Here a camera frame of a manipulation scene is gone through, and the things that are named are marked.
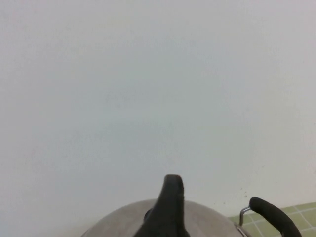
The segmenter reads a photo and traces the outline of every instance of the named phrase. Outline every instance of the stainless steel kettle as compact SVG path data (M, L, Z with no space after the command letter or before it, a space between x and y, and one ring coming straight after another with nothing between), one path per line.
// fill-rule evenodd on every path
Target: stainless steel kettle
M241 210L238 224L206 206L184 201L182 178L174 174L165 176L158 199L124 206L81 237L251 237L242 228L243 215L249 210L262 215L282 237L301 237L284 212L257 197Z

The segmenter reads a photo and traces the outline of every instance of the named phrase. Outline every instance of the kettle handle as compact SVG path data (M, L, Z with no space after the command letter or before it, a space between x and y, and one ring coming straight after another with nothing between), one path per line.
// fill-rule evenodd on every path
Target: kettle handle
M291 218L271 203L258 197L252 197L249 201L249 208L263 216L271 225L280 231L282 237L302 237Z

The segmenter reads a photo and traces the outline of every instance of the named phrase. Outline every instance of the green tile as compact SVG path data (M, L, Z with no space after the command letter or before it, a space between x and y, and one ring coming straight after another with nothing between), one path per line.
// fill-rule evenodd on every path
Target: green tile
M237 224L239 224L239 216L233 216L229 218L232 222L235 222ZM243 216L243 223L247 224L252 222L252 220L250 219L249 215L244 215Z
M259 221L259 220L263 219L263 217L260 216L260 215L257 214L257 213L252 213L252 214L250 214L250 216L251 216L251 218L253 219L253 221Z
M310 211L302 211L302 215L313 227L316 227L316 209Z
M251 223L251 224L248 224L248 225L244 225L242 226L246 231L249 232L249 234L252 236L252 237L261 237L261 234L260 232L258 231L257 227L255 226L255 224Z
M301 234L303 237L315 237L316 236L316 230L308 230L308 231L301 231Z
M299 230L303 230L303 229L307 229L309 227L311 227L302 217L302 215L300 213L295 213L295 214L290 214L288 215L289 218L292 219L292 221L294 222L294 224L296 225L296 227Z
M286 207L281 209L285 214L291 214L293 212L297 212L294 206Z
M306 209L316 208L316 202L298 205L298 206L296 206L296 208L299 209L300 211L303 211Z
M280 232L267 221L258 222L257 226L264 237L274 237L280 234Z

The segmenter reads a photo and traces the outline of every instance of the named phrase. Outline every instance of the black handle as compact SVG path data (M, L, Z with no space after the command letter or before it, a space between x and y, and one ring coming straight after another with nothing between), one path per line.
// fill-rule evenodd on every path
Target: black handle
M294 222L276 206L258 197L253 197L250 199L249 207L280 231L282 237L302 237Z
M190 237L184 226L184 186L179 175L165 176L155 205L133 237Z

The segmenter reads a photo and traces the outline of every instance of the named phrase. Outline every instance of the tile grout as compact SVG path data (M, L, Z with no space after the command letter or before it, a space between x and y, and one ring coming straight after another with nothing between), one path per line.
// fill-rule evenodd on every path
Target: tile grout
M315 227L310 227L310 228L306 228L306 229L302 229L302 230L299 230L300 232L301 231L309 231L309 230L316 230Z
M255 225L255 227L257 228L257 230L258 230L258 232L259 232L259 234L261 235L261 237L264 237L264 235L262 234L262 232L261 232L261 230L259 229L259 227L257 226L257 224L253 221L253 219L252 219L252 217L251 216L249 216L250 217L250 219L252 220L252 223Z
M310 227L313 227L312 224L309 223L309 221L306 220L306 218L303 216L302 212L300 211L299 213L300 213L300 215L303 217L303 219L307 222L307 224L309 224Z

